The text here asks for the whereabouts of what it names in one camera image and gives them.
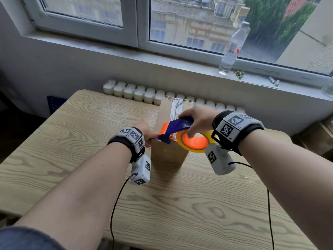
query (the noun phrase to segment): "packing tape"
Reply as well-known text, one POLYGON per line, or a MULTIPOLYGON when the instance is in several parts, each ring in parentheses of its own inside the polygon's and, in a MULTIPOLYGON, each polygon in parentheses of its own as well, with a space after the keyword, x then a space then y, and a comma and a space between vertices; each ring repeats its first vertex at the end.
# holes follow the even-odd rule
POLYGON ((194 152, 194 153, 204 153, 205 148, 210 143, 216 143, 214 139, 211 138, 211 134, 213 131, 201 132, 202 137, 194 136, 193 138, 189 138, 187 136, 187 130, 183 130, 177 132, 177 142, 184 149, 194 152))

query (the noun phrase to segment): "black cable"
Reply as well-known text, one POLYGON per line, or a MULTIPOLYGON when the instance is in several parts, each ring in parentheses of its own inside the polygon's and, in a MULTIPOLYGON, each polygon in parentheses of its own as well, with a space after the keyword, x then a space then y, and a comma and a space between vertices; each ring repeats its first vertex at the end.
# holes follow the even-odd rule
POLYGON ((117 197, 116 202, 114 203, 113 211, 112 211, 112 214, 111 214, 111 220, 110 220, 110 232, 111 232, 111 235, 112 235, 112 248, 111 248, 111 250, 113 250, 113 247, 114 247, 114 236, 113 236, 113 232, 112 232, 112 219, 113 219, 114 210, 115 210, 115 208, 116 208, 116 205, 117 205, 118 199, 119 199, 119 197, 120 197, 120 194, 122 193, 123 188, 125 187, 125 184, 126 184, 126 183, 128 182, 128 180, 129 180, 132 176, 134 176, 134 175, 138 175, 138 174, 137 174, 137 173, 131 174, 131 176, 127 178, 127 180, 124 182, 122 188, 121 188, 120 191, 119 191, 119 195, 118 195, 118 197, 117 197))
MULTIPOLYGON (((231 165, 231 164, 241 164, 241 165, 245 165, 249 168, 252 168, 250 165, 248 164, 245 164, 245 163, 242 163, 242 162, 229 162, 228 165, 231 165)), ((272 237, 272 246, 273 246, 273 250, 275 249, 274 247, 274 238, 273 238, 273 230, 272 230, 272 220, 271 220, 271 217, 270 217, 270 203, 269 203, 269 190, 267 189, 267 203, 268 203, 268 218, 269 218, 269 229, 271 231, 271 237, 272 237)))

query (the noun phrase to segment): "forearm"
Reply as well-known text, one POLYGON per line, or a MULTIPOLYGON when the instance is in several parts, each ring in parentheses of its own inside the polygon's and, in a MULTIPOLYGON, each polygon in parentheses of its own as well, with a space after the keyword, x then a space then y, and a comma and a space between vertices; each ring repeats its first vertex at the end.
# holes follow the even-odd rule
POLYGON ((333 163, 263 130, 250 133, 239 150, 309 239, 331 248, 333 163))
POLYGON ((16 225, 43 231, 68 250, 96 249, 110 222, 130 159, 131 151, 125 145, 106 146, 52 189, 16 225))

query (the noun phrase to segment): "clear water bottle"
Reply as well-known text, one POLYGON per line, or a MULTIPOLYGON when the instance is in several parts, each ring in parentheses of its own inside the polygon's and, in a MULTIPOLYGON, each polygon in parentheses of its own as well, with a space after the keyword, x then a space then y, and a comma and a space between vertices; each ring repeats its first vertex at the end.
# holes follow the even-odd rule
POLYGON ((219 66, 219 73, 225 75, 231 70, 236 58, 242 48, 248 34, 250 24, 248 22, 242 22, 242 25, 236 31, 236 33, 231 37, 229 45, 225 54, 223 55, 221 64, 219 66))
POLYGON ((329 97, 333 97, 333 81, 331 81, 329 84, 322 87, 321 92, 324 95, 327 95, 329 97))

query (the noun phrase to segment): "wristband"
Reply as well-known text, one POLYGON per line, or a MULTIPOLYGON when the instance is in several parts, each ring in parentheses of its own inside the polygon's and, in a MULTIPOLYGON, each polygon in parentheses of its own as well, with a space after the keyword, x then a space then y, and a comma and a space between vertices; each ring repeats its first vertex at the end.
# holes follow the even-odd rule
POLYGON ((142 132, 136 127, 127 127, 122 129, 118 134, 110 138, 107 145, 119 142, 127 146, 132 153, 131 161, 136 162, 145 152, 145 141, 142 132))
POLYGON ((214 131, 211 137, 220 144, 223 149, 234 151, 241 155, 238 145, 252 131, 264 130, 263 124, 244 113, 224 111, 213 120, 214 131))

